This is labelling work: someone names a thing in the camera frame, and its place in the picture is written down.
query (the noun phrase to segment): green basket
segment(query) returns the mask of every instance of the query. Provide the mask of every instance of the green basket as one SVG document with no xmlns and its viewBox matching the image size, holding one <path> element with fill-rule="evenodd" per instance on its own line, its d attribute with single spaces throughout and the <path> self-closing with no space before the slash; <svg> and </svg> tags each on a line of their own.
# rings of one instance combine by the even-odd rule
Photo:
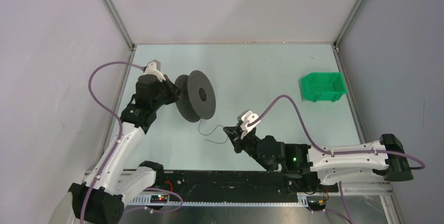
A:
<svg viewBox="0 0 444 224">
<path fill-rule="evenodd" d="M 309 101 L 338 101 L 347 94 L 340 72 L 312 72 L 301 79 L 302 96 Z"/>
</svg>

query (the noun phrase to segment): spool center hole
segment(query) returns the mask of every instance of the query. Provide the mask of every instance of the spool center hole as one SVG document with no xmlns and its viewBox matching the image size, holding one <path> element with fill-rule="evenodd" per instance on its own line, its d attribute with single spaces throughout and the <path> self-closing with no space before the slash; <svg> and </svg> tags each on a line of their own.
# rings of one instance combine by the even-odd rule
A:
<svg viewBox="0 0 444 224">
<path fill-rule="evenodd" d="M 207 100 L 207 94 L 205 93 L 204 89 L 202 89 L 202 88 L 199 89 L 199 97 L 201 98 L 202 101 Z"/>
</svg>

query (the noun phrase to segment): spool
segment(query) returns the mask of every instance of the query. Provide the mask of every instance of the spool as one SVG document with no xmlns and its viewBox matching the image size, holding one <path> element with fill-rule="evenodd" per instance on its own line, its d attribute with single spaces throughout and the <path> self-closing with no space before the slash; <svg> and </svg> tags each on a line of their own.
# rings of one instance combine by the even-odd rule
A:
<svg viewBox="0 0 444 224">
<path fill-rule="evenodd" d="M 216 112 L 216 95 L 207 76 L 201 71 L 180 75 L 174 85 L 182 90 L 176 102 L 179 113 L 189 122 L 210 119 Z"/>
</svg>

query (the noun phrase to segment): white table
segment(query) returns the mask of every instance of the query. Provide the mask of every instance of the white table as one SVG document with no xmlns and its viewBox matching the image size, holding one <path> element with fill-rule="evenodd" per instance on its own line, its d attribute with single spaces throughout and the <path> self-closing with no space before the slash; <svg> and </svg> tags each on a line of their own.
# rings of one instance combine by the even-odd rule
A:
<svg viewBox="0 0 444 224">
<path fill-rule="evenodd" d="M 290 95 L 297 103 L 307 129 L 319 145 L 359 144 L 349 102 L 302 101 L 300 79 L 310 72 L 338 72 L 329 44 L 174 44 L 139 45 L 133 63 L 146 65 L 157 59 L 161 71 L 174 82 L 193 70 L 204 72 L 216 93 L 216 113 L 202 122 L 201 131 L 210 132 L 217 124 L 234 126 L 246 109 L 261 114 L 274 98 Z M 119 114 L 135 92 L 140 70 L 132 68 Z M 211 136 L 198 133 L 197 123 L 182 118 L 174 104 L 157 113 L 147 136 L 126 164 L 135 169 L 148 160 L 169 170 L 263 171 L 246 153 L 236 154 L 219 127 Z M 257 128 L 257 136 L 273 135 L 285 143 L 308 143 L 290 102 L 279 101 Z"/>
</svg>

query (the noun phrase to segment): white wall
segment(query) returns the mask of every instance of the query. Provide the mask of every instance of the white wall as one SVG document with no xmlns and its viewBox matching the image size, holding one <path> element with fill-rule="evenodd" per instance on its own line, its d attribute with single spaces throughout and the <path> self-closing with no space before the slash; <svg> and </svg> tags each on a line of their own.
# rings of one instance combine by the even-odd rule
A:
<svg viewBox="0 0 444 224">
<path fill-rule="evenodd" d="M 128 49 L 101 0 L 0 0 L 0 222 L 47 223 L 97 158 L 108 113 L 87 82 Z M 122 67 L 93 89 L 112 105 Z"/>
<path fill-rule="evenodd" d="M 135 43 L 333 42 L 355 0 L 113 0 Z"/>
<path fill-rule="evenodd" d="M 394 133 L 427 164 L 394 185 L 406 223 L 444 220 L 443 42 L 443 0 L 368 0 L 339 47 L 368 139 Z"/>
</svg>

